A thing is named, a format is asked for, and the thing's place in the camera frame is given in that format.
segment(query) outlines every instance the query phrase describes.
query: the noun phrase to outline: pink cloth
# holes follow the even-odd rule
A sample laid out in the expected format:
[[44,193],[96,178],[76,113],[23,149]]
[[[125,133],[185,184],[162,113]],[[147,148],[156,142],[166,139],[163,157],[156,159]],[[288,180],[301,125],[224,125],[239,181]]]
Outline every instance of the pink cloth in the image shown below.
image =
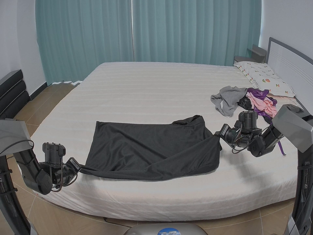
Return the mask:
[[247,92],[246,97],[248,97],[252,104],[252,109],[254,106],[260,110],[264,111],[266,114],[271,116],[272,118],[277,114],[277,109],[273,105],[272,100],[270,100],[268,97],[265,97],[264,100],[258,99],[255,96],[252,95],[252,93]]

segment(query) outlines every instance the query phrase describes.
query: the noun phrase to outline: curtain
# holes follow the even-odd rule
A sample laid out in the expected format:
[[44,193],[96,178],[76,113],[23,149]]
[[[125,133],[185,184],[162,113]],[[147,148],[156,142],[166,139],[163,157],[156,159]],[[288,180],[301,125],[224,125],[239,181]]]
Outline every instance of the curtain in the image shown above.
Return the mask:
[[36,28],[47,84],[134,61],[131,0],[36,0]]
[[261,0],[133,0],[135,61],[233,65],[259,45]]

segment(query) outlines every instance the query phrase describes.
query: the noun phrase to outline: blue logo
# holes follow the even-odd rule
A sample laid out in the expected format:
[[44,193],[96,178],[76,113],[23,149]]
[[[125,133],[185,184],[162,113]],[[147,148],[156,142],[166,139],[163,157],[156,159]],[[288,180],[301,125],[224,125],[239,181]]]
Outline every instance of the blue logo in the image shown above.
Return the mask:
[[164,228],[159,231],[157,235],[181,235],[180,232],[174,228]]

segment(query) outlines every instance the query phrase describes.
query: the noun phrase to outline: gray headboard frame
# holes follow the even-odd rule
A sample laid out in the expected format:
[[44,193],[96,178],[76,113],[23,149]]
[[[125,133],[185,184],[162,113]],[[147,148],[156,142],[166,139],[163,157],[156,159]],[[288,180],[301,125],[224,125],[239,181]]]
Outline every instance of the gray headboard frame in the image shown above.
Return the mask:
[[[313,59],[308,57],[307,55],[303,54],[302,52],[296,50],[295,48],[292,48],[291,46],[287,45],[287,44],[284,44],[283,42],[281,41],[278,41],[277,39],[273,38],[273,37],[270,37],[269,38],[269,41],[268,41],[268,49],[267,49],[267,53],[266,53],[266,59],[265,59],[265,63],[268,63],[268,58],[269,58],[269,51],[270,51],[270,48],[271,48],[271,42],[274,42],[274,43],[277,43],[278,45],[290,50],[291,52],[297,54],[298,56],[302,57],[304,60],[308,61],[310,64],[313,65]],[[297,97],[295,97],[295,99],[297,100],[297,102],[302,106],[302,108],[304,110],[307,111],[307,109],[303,106],[303,104],[297,99]]]

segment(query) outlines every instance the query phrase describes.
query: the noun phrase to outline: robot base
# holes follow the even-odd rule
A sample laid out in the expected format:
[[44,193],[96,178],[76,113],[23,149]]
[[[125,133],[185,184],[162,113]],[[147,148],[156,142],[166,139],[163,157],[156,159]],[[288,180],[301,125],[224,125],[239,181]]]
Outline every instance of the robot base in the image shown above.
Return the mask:
[[124,235],[208,235],[190,223],[143,224],[130,228]]

